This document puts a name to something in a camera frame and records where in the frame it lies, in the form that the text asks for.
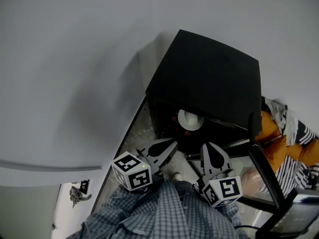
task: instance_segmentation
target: person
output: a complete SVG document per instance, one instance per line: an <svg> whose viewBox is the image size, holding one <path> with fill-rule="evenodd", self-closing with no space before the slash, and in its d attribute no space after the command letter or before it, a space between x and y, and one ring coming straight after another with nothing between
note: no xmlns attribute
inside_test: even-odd
<svg viewBox="0 0 319 239"><path fill-rule="evenodd" d="M69 239L248 238L234 228L241 225L236 201L212 208L179 173L150 188L120 185Z"/></svg>

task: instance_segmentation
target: black cable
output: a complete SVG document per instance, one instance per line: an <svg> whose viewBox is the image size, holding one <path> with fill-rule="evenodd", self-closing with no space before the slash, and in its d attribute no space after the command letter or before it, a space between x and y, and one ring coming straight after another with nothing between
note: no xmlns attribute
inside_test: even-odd
<svg viewBox="0 0 319 239"><path fill-rule="evenodd" d="M258 230L258 227L254 227L254 226L249 226L249 225L241 225L241 226L235 226L235 229L239 229L239 228L250 228L250 229L256 229Z"/></svg>

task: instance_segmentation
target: black and white striped fabric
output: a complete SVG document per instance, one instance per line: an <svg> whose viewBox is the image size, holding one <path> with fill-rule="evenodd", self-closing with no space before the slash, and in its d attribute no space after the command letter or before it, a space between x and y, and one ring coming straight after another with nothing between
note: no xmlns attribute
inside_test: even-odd
<svg viewBox="0 0 319 239"><path fill-rule="evenodd" d="M308 167L300 161L295 161L286 156L284 163L275 173L284 196L287 196L293 188L311 189L313 181L319 176L319 163ZM264 185L257 192L267 193L268 189Z"/></svg>
<svg viewBox="0 0 319 239"><path fill-rule="evenodd" d="M300 145L307 145L312 140L314 140L317 136L314 132L312 132L308 127L306 127L302 122L298 121L298 130L296 136L296 143Z"/></svg>

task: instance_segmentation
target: white wall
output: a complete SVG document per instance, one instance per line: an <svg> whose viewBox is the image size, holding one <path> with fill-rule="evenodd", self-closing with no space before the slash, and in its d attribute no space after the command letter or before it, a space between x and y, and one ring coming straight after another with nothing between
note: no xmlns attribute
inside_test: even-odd
<svg viewBox="0 0 319 239"><path fill-rule="evenodd" d="M262 94L319 134L319 0L152 0L163 53L178 29L259 60Z"/></svg>
<svg viewBox="0 0 319 239"><path fill-rule="evenodd" d="M0 186L0 236L3 239L51 238L59 187Z"/></svg>
<svg viewBox="0 0 319 239"><path fill-rule="evenodd" d="M109 164L144 97L149 4L0 0L0 166Z"/></svg>

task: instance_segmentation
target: shoe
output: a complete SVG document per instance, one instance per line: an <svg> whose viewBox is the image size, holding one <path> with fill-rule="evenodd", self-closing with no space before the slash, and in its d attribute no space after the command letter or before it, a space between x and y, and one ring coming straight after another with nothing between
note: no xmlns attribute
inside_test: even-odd
<svg viewBox="0 0 319 239"><path fill-rule="evenodd" d="M180 173L176 172L173 174L173 178L172 178L173 181L182 181L182 176Z"/></svg>

